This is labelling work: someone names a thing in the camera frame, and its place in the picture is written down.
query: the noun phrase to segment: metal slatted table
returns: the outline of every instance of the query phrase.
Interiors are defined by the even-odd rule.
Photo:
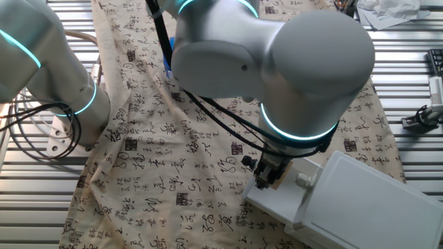
[[[90,0],[48,0],[48,5],[66,29],[95,36]],[[443,49],[443,3],[422,0],[422,7],[431,11],[423,20],[382,31],[362,25],[374,41],[377,54],[372,80],[395,134],[408,184],[443,201],[443,128],[418,136],[403,130],[400,123],[400,118],[430,104],[426,52]],[[98,48],[88,41],[67,39],[90,71]],[[46,112],[42,118],[52,122],[53,116]],[[45,151],[47,136],[29,120],[24,129],[37,149]],[[11,140],[6,144],[0,149],[0,158],[5,155],[0,167],[0,248],[56,249],[86,158],[40,163],[19,151]]]

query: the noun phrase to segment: beige fabric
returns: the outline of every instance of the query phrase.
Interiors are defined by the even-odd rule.
[[[323,0],[261,4],[262,17],[282,20],[333,8]],[[60,248],[306,248],[243,202],[251,173],[240,161],[260,153],[218,127],[166,78],[144,1],[93,0],[92,6],[111,118],[75,189]],[[173,35],[169,15],[166,23]],[[257,124],[257,102],[219,103]],[[397,147],[370,82],[343,115],[327,153],[313,159],[323,163],[335,150],[402,181]]]

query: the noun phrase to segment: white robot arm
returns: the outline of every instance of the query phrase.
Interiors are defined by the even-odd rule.
[[[374,66],[369,34],[341,13],[308,12],[281,22],[259,19],[245,0],[159,5],[177,19],[171,69],[180,86],[207,98],[259,100],[260,128],[284,141],[264,138],[269,149],[287,155],[330,140]],[[272,184],[288,162],[263,154],[250,165],[257,186]]]
[[[25,86],[38,100],[70,104],[82,126],[79,143],[94,145],[106,127],[109,98],[68,47],[62,22],[41,1],[0,0],[0,103]],[[59,109],[51,109],[69,126]]]
[[[93,144],[107,123],[109,100],[69,50],[55,14],[38,3],[0,0],[0,68],[8,72],[0,73],[0,102],[24,86],[36,98],[67,102],[84,126],[83,144]],[[374,66],[367,32],[336,12],[277,22],[258,18],[257,1],[159,5],[178,21],[171,68],[180,86],[206,98],[259,100],[259,126],[280,141],[264,138],[277,154],[303,155],[327,144]],[[289,162],[271,154],[258,162],[244,158],[255,170],[244,198],[291,236],[315,249],[437,247],[438,201],[340,152],[325,169],[304,158],[294,165],[305,171]],[[269,187],[284,172],[280,186]]]

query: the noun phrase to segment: blue tag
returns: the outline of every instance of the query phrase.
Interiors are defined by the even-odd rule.
[[[172,50],[174,50],[174,37],[169,38],[169,43],[171,44]],[[166,76],[168,77],[168,79],[171,79],[172,77],[174,77],[172,75],[170,65],[168,65],[168,63],[166,62],[165,55],[163,55],[163,65],[165,65],[165,72],[166,72]]]

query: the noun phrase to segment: cable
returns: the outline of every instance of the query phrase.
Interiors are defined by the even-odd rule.
[[[146,3],[148,5],[148,8],[150,9],[151,12],[153,13],[157,13],[157,11],[159,11],[159,6],[158,3],[156,2],[156,0],[146,0]],[[166,30],[165,24],[164,24],[164,20],[163,17],[160,16],[159,18],[154,20],[154,24],[156,26],[156,31],[157,31],[157,36],[159,37],[159,41],[160,41],[160,46],[161,49],[163,51],[163,54],[165,55],[165,59],[166,62],[168,63],[168,65],[171,65],[171,60],[172,60],[172,47],[169,43],[169,37],[168,37],[168,32]],[[187,92],[186,90],[183,89],[183,91],[186,93],[186,95],[188,95],[188,97],[194,101],[194,103],[206,114],[208,115],[211,119],[213,119],[218,125],[220,125],[222,128],[224,128],[225,130],[227,130],[227,132],[229,132],[231,135],[235,136],[237,139],[241,140],[242,142],[245,142],[247,145],[251,146],[254,149],[258,149],[259,151],[263,152],[263,153],[267,153],[273,156],[279,156],[279,157],[283,157],[283,158],[302,158],[302,157],[306,157],[306,156],[312,156],[314,154],[316,154],[317,152],[320,151],[320,146],[316,147],[315,150],[303,154],[303,155],[297,155],[297,156],[291,156],[291,155],[286,155],[283,153],[278,153],[275,151],[271,151],[268,149],[265,149],[263,147],[257,146],[254,143],[252,143],[251,141],[245,139],[243,136],[239,135],[238,133],[236,133],[235,131],[233,131],[231,128],[229,128],[228,126],[226,126],[222,121],[220,121],[218,118],[216,118],[209,110],[207,110],[207,108],[202,105],[195,97],[193,94]],[[209,98],[203,98],[205,101],[208,100],[207,102],[210,104],[214,104],[214,101],[212,99]],[[260,128],[256,127],[255,125],[245,121],[244,119],[242,119],[241,117],[236,116],[235,114],[227,111],[227,113],[230,117],[234,118],[236,121],[238,121],[240,124],[243,125],[247,125],[250,128],[256,130],[257,132],[260,132],[262,134],[267,134],[270,139],[278,141],[278,142],[282,142],[282,144],[287,144],[287,142],[276,138],[274,136],[272,136],[271,134],[266,133],[265,131],[261,130]]]
[[[61,110],[63,110],[63,112],[65,112],[65,114],[66,114],[66,116],[68,117],[68,119],[71,121],[71,119],[74,119],[75,120],[75,123],[78,125],[78,136],[76,136],[75,135],[75,127],[73,127],[73,130],[72,130],[72,132],[73,132],[73,138],[71,139],[71,143],[70,143],[70,145],[68,146],[68,148],[65,150],[65,151],[63,151],[61,154],[59,154],[59,155],[57,155],[57,156],[47,156],[47,155],[45,155],[45,154],[43,154],[42,152],[40,152],[40,151],[38,151],[38,149],[37,148],[35,148],[34,147],[34,145],[32,144],[32,142],[31,141],[29,141],[29,139],[26,137],[26,135],[25,135],[25,133],[24,133],[24,131],[23,131],[23,128],[21,127],[21,120],[23,120],[24,118],[20,118],[20,119],[17,119],[19,116],[22,116],[23,115],[23,113],[30,113],[29,115],[33,115],[33,114],[35,114],[35,113],[38,113],[38,112],[40,112],[40,111],[44,111],[44,110],[47,110],[47,109],[49,109],[49,108],[52,108],[52,106],[56,106],[57,108],[60,108]],[[13,102],[11,105],[10,105],[10,108],[9,108],[9,112],[8,112],[8,115],[7,116],[2,116],[2,117],[0,117],[0,118],[4,118],[4,117],[9,117],[8,119],[7,119],[7,125],[6,125],[6,128],[8,128],[9,130],[10,130],[10,134],[11,134],[11,137],[12,137],[12,139],[14,140],[14,143],[16,144],[16,146],[20,149],[20,150],[22,150],[26,155],[28,155],[28,156],[30,156],[31,158],[34,158],[35,160],[51,160],[51,159],[58,159],[58,158],[62,158],[62,157],[65,157],[65,156],[68,156],[76,147],[77,147],[77,145],[78,145],[78,142],[80,141],[80,137],[81,137],[81,133],[82,133],[82,128],[81,128],[81,125],[80,125],[80,121],[78,120],[78,117],[75,115],[75,113],[74,113],[74,111],[69,107],[69,105],[67,105],[67,104],[62,104],[62,103],[52,103],[52,104],[44,104],[44,105],[42,105],[42,106],[40,106],[40,107],[36,107],[36,108],[34,108],[34,109],[31,109],[31,110],[29,110],[29,111],[23,111],[23,112],[21,112],[21,113],[17,113],[17,111],[18,111],[18,105],[17,105],[17,102]],[[19,142],[17,141],[17,139],[15,138],[15,134],[14,134],[14,132],[12,131],[12,126],[13,126],[13,124],[16,124],[18,127],[19,127],[19,130],[20,130],[20,133],[22,134],[22,136],[24,137],[24,139],[26,140],[26,142],[38,153],[38,154],[40,154],[42,157],[39,157],[39,156],[35,156],[35,155],[32,155],[31,153],[28,153],[20,144],[19,144]]]
[[[67,36],[70,36],[70,37],[88,40],[98,46],[97,38],[92,35],[88,35],[86,33],[78,32],[78,31],[74,31],[74,30],[64,30],[64,34]],[[100,55],[99,55],[98,59],[96,61],[96,64],[101,64],[101,62],[102,62],[102,60],[100,59]]]
[[[31,97],[29,97],[29,96],[23,95],[22,93],[19,93],[19,94],[22,95],[22,96],[24,96],[25,98],[29,98],[29,100],[17,100],[17,99],[14,99],[14,100],[13,100],[12,102],[10,102],[10,103],[47,102],[47,103],[50,103],[50,104],[61,104],[61,105],[65,106],[65,107],[62,109],[62,111],[66,111],[66,110],[70,111],[70,110],[71,110],[71,106],[70,106],[68,103],[63,102],[63,101],[55,101],[55,100],[38,100],[38,99],[35,99],[35,98],[31,98]],[[22,112],[19,113],[18,115],[27,114],[27,113],[30,113],[31,111],[33,111],[33,110],[31,109],[31,110],[27,110],[27,111],[22,111]]]
[[[259,136],[257,136],[257,134],[255,134],[253,131],[251,131],[248,127],[246,127],[246,125],[240,123],[240,125],[242,125],[246,130],[249,131],[249,133],[253,134],[258,140],[262,141],[264,145],[266,145],[267,147],[269,147],[269,145],[263,141],[263,139],[261,139]]]
[[[243,118],[235,115],[234,113],[228,111],[226,108],[220,106],[217,102],[215,102],[213,99],[211,98],[204,98],[204,97],[200,97],[202,100],[206,101],[208,104],[212,105],[213,107],[215,107],[216,109],[219,109],[220,111],[222,111],[223,113],[225,113],[226,115],[230,116],[231,118],[233,118],[235,121],[239,122],[240,124],[244,124],[247,125],[248,127],[252,128],[253,130],[257,131],[258,133],[262,134],[263,136],[269,138],[270,140],[274,141],[274,142],[278,142],[282,145],[286,145],[286,146],[291,146],[290,142],[287,142],[286,140],[283,139],[279,139],[269,133],[267,133],[266,131],[262,130],[259,127],[256,127],[254,124],[251,124],[250,122],[244,120]]]
[[[23,88],[23,90],[22,90],[22,96],[24,97],[24,98],[30,98],[30,97],[28,97],[27,95],[24,95],[24,93],[26,93],[26,88]],[[24,109],[25,110],[28,110],[28,103],[29,102],[24,102],[23,104],[24,104]],[[47,126],[47,127],[49,127],[49,129],[52,129],[52,125],[51,124],[48,124],[44,119],[43,119],[43,117],[39,114],[39,113],[37,113],[37,116],[39,116],[39,118],[40,118],[40,120]],[[72,119],[72,121],[69,123],[69,127],[68,127],[68,130],[67,131],[62,131],[63,133],[65,133],[66,135],[65,136],[63,136],[63,137],[60,137],[60,136],[54,136],[54,135],[52,135],[51,133],[49,133],[49,132],[47,132],[46,130],[44,130],[43,128],[41,128],[40,127],[40,125],[34,120],[34,117],[33,116],[31,116],[31,117],[29,117],[29,119],[30,119],[30,121],[37,127],[37,129],[39,129],[42,133],[45,133],[47,136],[49,136],[50,138],[54,138],[54,139],[64,139],[64,138],[69,138],[69,137],[71,137],[71,134],[69,134],[70,133],[70,131],[71,131],[71,127],[73,126],[73,119]]]
[[[150,9],[148,8],[148,15],[153,18],[153,19],[157,19],[159,18],[165,11],[167,8],[169,8],[169,6],[171,5],[171,3],[173,2],[173,0],[167,0],[165,5],[163,7],[160,7],[159,10],[157,10],[154,14],[152,14],[152,12],[150,11]]]
[[[268,149],[265,149],[263,147],[260,147],[258,145],[255,145],[254,143],[252,143],[251,141],[245,139],[243,136],[239,135],[237,132],[233,131],[231,128],[229,128],[226,124],[224,124],[222,121],[220,121],[218,118],[216,118],[209,110],[207,110],[206,107],[204,107],[195,97],[193,94],[185,91],[186,95],[189,96],[189,98],[201,109],[203,110],[203,112],[208,115],[211,119],[213,119],[219,126],[223,127],[225,130],[227,130],[229,133],[231,133],[233,136],[235,136],[237,139],[241,140],[242,142],[246,143],[247,145],[251,146],[254,149],[258,149],[261,152],[264,152],[266,154],[270,154],[272,156],[279,156],[279,157],[283,157],[283,158],[303,158],[306,156],[312,156],[314,154],[316,154],[319,150],[318,148],[315,148],[315,150],[313,150],[312,152],[303,154],[303,155],[297,155],[297,156],[290,156],[290,155],[286,155],[286,154],[282,154],[282,153],[278,153],[275,151],[271,151]]]
[[[155,0],[146,0],[146,4],[148,8],[151,10],[151,13],[157,13],[160,8],[158,3]],[[163,16],[160,14],[159,17],[154,19],[155,29],[157,31],[157,36],[159,37],[160,47],[165,55],[166,62],[169,67],[171,67],[172,60],[172,48],[169,43],[168,32],[166,30],[165,21],[163,20]]]

